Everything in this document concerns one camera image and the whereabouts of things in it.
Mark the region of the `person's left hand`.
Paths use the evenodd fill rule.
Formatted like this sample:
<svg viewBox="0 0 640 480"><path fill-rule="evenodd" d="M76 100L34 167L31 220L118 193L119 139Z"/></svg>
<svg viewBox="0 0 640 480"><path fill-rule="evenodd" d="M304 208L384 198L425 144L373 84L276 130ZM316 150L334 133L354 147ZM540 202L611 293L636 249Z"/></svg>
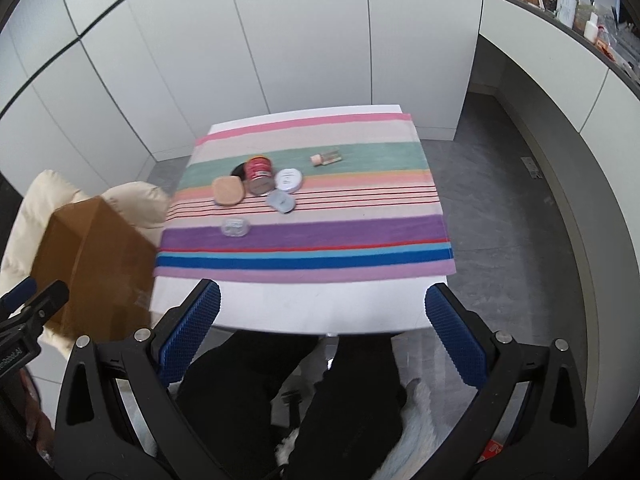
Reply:
<svg viewBox="0 0 640 480"><path fill-rule="evenodd" d="M2 412L13 418L14 427L50 467L54 467L54 429L41 407L39 391L26 367L1 382Z"/></svg>

